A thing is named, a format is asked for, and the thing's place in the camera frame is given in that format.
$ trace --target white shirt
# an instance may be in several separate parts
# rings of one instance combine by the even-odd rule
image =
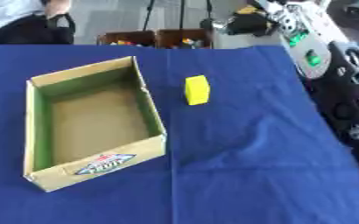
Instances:
[[[40,0],[0,0],[0,28],[20,18],[44,13],[45,6]]]

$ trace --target green light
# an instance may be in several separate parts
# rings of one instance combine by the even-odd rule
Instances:
[[[311,67],[315,67],[321,63],[321,58],[313,50],[306,53],[306,60]]]
[[[304,32],[299,33],[299,34],[295,35],[294,37],[290,38],[289,45],[291,47],[296,46],[302,39],[307,37],[307,34],[308,34],[308,31],[304,31]]]

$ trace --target tripod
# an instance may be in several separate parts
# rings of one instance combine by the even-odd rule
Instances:
[[[186,0],[180,0],[180,1],[181,1],[181,6],[180,6],[180,14],[179,14],[179,29],[182,31],[184,29],[185,4],[187,2],[186,2]],[[213,10],[211,0],[206,0],[206,1],[207,1],[208,18],[211,18],[212,10]],[[143,31],[147,30],[147,26],[148,26],[148,23],[150,22],[151,13],[153,11],[154,5],[155,5],[155,0],[151,0],[147,6],[147,17],[145,18],[145,21],[144,21]]]

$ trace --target person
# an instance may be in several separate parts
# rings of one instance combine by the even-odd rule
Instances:
[[[72,0],[0,0],[0,44],[71,44],[71,5]],[[58,15],[72,20],[70,31],[49,23]]]

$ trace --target cardboard box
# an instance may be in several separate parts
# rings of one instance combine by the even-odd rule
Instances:
[[[47,192],[165,155],[135,58],[27,81],[24,176]]]
[[[104,35],[98,36],[96,40],[97,45],[110,45],[113,42],[130,41],[136,45],[155,46],[155,32],[154,31],[129,31],[129,32],[108,32]]]
[[[158,48],[170,49],[173,46],[181,46],[183,39],[202,40],[204,48],[210,48],[212,45],[212,39],[204,29],[157,31]]]

